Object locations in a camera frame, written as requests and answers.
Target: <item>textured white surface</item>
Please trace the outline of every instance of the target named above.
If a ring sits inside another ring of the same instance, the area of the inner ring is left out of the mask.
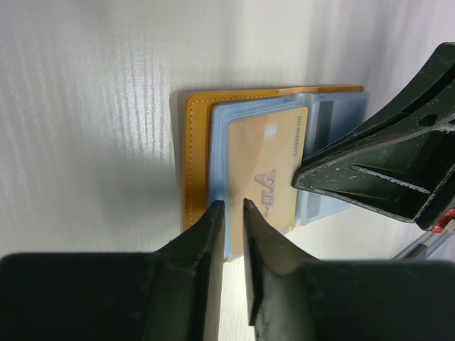
[[[358,82],[370,113],[442,41],[437,1],[2,0],[0,254],[153,250],[180,231],[193,90]],[[323,258],[386,257],[418,231],[351,208],[289,237]],[[242,260],[220,340],[252,340]]]

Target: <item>gold credit card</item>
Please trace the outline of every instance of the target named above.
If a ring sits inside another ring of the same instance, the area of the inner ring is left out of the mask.
[[[229,127],[232,256],[243,253],[243,198],[280,232],[294,223],[291,186],[304,152],[306,107],[239,119]]]

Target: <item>white wall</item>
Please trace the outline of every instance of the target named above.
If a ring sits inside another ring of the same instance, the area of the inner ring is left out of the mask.
[[[3,0],[0,254],[175,237],[191,90],[358,82],[373,113],[445,40],[450,0]],[[353,208],[289,237],[386,257],[418,234],[398,225]],[[241,260],[224,280],[220,339],[251,340]]]

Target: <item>white stitching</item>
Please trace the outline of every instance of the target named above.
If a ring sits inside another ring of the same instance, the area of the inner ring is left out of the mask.
[[[188,172],[188,215],[190,218],[190,225],[192,222],[192,214],[191,214],[191,208],[193,206],[193,194],[192,194],[192,187],[191,187],[191,178],[192,178],[192,165],[193,165],[193,107],[195,103],[205,103],[205,102],[221,102],[221,101],[230,101],[233,99],[254,99],[254,98],[270,98],[270,97],[278,97],[278,94],[271,94],[267,96],[247,96],[247,97],[230,97],[230,98],[219,98],[219,99],[207,99],[205,101],[194,101],[191,103],[191,108],[190,108],[190,158],[188,160],[189,163],[189,172]]]

